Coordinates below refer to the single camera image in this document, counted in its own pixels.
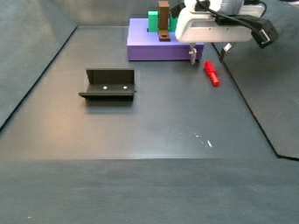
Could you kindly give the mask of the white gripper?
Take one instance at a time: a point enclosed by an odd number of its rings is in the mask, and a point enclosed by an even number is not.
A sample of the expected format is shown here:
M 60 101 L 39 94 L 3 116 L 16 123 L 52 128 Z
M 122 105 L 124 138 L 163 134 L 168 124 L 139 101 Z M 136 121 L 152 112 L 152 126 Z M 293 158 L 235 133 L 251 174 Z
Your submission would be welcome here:
M 265 6 L 253 0 L 183 0 L 178 12 L 175 37 L 179 42 L 188 43 L 191 64 L 198 57 L 195 43 L 199 42 L 247 42 L 253 39 L 251 30 L 243 26 L 216 24 L 216 16 L 250 15 L 261 18 Z M 223 62 L 234 45 L 227 43 L 219 53 Z

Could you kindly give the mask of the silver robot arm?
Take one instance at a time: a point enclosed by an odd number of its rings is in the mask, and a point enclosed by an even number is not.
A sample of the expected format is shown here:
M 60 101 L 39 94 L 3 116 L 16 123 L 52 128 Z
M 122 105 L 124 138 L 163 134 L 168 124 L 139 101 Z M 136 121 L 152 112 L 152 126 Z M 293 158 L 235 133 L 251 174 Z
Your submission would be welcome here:
M 246 0 L 183 0 L 171 9 L 178 18 L 175 38 L 190 45 L 191 63 L 195 63 L 198 43 L 246 42 L 253 39 L 253 25 L 245 18 L 262 18 L 266 7 Z

